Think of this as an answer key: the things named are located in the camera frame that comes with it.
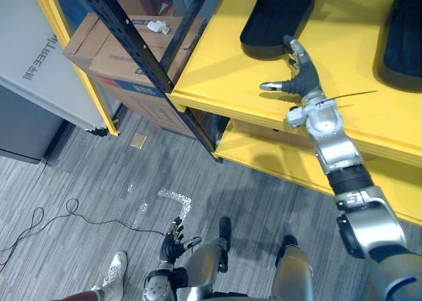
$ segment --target yellow shelf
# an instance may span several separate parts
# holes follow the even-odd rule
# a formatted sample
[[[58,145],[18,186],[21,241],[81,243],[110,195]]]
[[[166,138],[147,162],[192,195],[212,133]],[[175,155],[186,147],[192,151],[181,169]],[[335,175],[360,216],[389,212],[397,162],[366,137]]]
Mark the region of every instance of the yellow shelf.
[[[332,195],[312,150],[234,131],[229,124],[215,155]],[[385,158],[365,165],[397,216],[422,225],[422,169]]]
[[[255,60],[241,49],[239,36],[255,1],[223,0],[171,99],[180,106],[293,132],[286,113],[298,98],[258,87],[264,81],[290,79],[286,61]],[[390,88],[374,75],[380,24],[392,2],[316,0],[299,40],[327,96],[378,91],[337,100],[346,132],[359,149],[422,167],[422,95]]]

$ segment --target yellow shelving unit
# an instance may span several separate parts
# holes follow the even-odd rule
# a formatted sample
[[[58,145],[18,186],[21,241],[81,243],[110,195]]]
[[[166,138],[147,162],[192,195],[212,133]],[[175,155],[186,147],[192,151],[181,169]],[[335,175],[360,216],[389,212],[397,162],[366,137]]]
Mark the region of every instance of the yellow shelving unit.
[[[286,60],[261,61],[241,49],[240,33],[256,0],[223,0],[211,19],[171,99],[178,106],[306,135],[286,122],[298,97],[259,89],[264,81],[291,78]],[[327,97],[339,98],[345,129],[358,148],[422,167],[422,95],[391,88],[375,71],[380,32],[393,0],[316,0],[300,35]]]

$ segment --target gray carpet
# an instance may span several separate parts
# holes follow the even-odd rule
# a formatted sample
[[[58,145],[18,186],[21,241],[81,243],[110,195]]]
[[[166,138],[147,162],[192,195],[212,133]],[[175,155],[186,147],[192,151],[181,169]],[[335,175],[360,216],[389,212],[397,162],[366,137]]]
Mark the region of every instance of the gray carpet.
[[[166,188],[191,198],[185,237],[199,235],[206,242],[217,236],[222,215],[233,221],[229,272],[219,276],[215,290],[268,297],[278,245],[293,232],[311,258],[315,300],[364,299],[367,269],[346,253],[331,197],[228,161],[218,164],[195,140],[141,116],[128,113],[120,130],[119,138],[101,138],[68,128],[46,166],[0,158],[0,248],[30,225],[36,207],[44,207],[47,221],[65,214],[72,197],[94,221],[120,218],[164,231],[182,208],[158,196]],[[129,146],[136,132],[148,136],[142,150]],[[409,247],[422,253],[421,228],[402,224]],[[55,221],[21,241],[0,274],[0,300],[51,300],[87,290],[100,283],[117,250],[129,254],[124,300],[142,300],[143,280],[158,262],[161,240],[117,224]],[[0,262],[6,256],[0,253]]]

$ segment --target white appliance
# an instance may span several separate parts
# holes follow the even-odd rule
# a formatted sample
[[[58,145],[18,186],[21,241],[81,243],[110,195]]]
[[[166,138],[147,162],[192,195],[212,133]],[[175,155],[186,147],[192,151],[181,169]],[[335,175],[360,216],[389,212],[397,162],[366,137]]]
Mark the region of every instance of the white appliance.
[[[36,0],[0,0],[0,85],[87,130],[106,128]],[[120,102],[98,88],[110,115]]]

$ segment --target small paper piece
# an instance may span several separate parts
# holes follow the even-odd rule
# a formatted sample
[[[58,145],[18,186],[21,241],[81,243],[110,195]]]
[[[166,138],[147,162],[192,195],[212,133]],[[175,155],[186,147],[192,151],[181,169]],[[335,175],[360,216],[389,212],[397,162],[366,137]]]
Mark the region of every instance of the small paper piece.
[[[160,20],[157,20],[153,22],[150,20],[147,24],[147,27],[152,30],[153,32],[162,32],[163,34],[167,35],[170,31],[169,26],[167,26],[166,22],[162,22]]]
[[[135,135],[132,138],[131,146],[134,148],[142,149],[146,141],[146,136],[141,135],[139,133],[135,133]]]

